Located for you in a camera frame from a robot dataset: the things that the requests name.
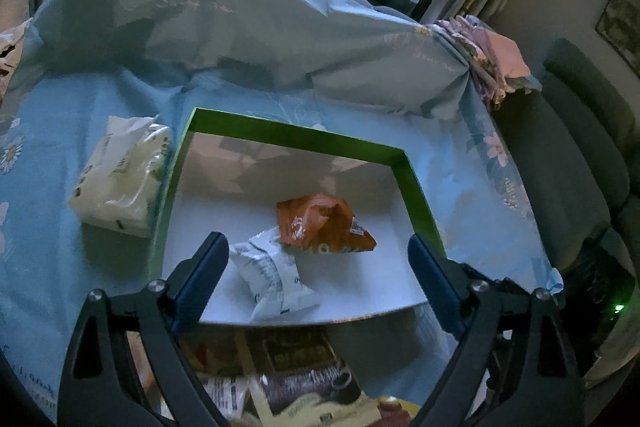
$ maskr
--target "orange snack bag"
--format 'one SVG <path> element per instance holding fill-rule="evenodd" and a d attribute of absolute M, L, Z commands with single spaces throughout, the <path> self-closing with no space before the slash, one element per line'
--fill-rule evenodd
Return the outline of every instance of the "orange snack bag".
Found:
<path fill-rule="evenodd" d="M 319 253 L 373 250 L 376 240 L 342 198 L 303 196 L 277 204 L 280 242 Z"/>

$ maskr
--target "white snack bag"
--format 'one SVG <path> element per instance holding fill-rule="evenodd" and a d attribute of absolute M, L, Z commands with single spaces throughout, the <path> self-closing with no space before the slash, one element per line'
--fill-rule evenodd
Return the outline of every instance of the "white snack bag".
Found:
<path fill-rule="evenodd" d="M 140 237 L 151 234 L 151 220 L 162 171 L 171 146 L 171 129 L 156 119 L 110 116 L 68 200 L 89 225 Z"/>
<path fill-rule="evenodd" d="M 316 292 L 300 282 L 295 258 L 283 250 L 280 229 L 265 230 L 246 243 L 229 247 L 229 258 L 254 295 L 250 320 L 260 321 L 320 303 Z"/>
<path fill-rule="evenodd" d="M 249 382 L 245 377 L 212 377 L 205 373 L 196 373 L 196 375 L 205 392 L 222 413 L 222 416 L 227 420 L 239 420 L 242 418 L 246 392 L 249 389 Z M 160 414 L 169 420 L 174 419 L 164 398 L 160 402 Z"/>

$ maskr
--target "metal screw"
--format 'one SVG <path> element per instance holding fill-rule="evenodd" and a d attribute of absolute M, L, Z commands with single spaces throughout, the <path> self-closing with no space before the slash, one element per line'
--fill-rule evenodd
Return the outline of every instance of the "metal screw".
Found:
<path fill-rule="evenodd" d="M 88 298 L 90 301 L 93 301 L 93 302 L 97 302 L 97 301 L 99 301 L 100 299 L 102 299 L 103 297 L 104 297 L 104 292 L 103 292 L 102 290 L 98 290 L 98 289 L 96 289 L 96 290 L 91 290 L 91 291 L 89 292 L 89 295 L 87 295 L 87 298 Z"/>
<path fill-rule="evenodd" d="M 475 279 L 471 281 L 471 289 L 476 293 L 486 292 L 489 289 L 489 283 Z"/>
<path fill-rule="evenodd" d="M 549 293 L 544 288 L 536 288 L 533 290 L 533 295 L 535 295 L 541 301 L 548 301 L 551 298 L 551 293 Z"/>
<path fill-rule="evenodd" d="M 162 279 L 153 279 L 149 284 L 146 285 L 146 288 L 150 292 L 160 293 L 166 288 L 166 282 Z"/>

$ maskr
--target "gray sofa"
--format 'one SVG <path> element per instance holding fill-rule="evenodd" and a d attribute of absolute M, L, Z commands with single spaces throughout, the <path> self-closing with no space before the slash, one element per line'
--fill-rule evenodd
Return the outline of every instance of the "gray sofa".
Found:
<path fill-rule="evenodd" d="M 559 39 L 544 67 L 542 92 L 509 95 L 494 118 L 549 261 L 571 273 L 585 245 L 596 243 L 636 278 L 626 309 L 584 375 L 590 422 L 640 351 L 640 145 L 628 104 L 576 46 Z"/>

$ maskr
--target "pink cloth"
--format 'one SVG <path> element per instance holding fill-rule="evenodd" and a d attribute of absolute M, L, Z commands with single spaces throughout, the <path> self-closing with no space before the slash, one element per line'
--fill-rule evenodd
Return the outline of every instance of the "pink cloth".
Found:
<path fill-rule="evenodd" d="M 471 35 L 504 78 L 518 78 L 531 74 L 531 70 L 522 59 L 518 45 L 511 39 L 480 26 L 476 26 Z"/>

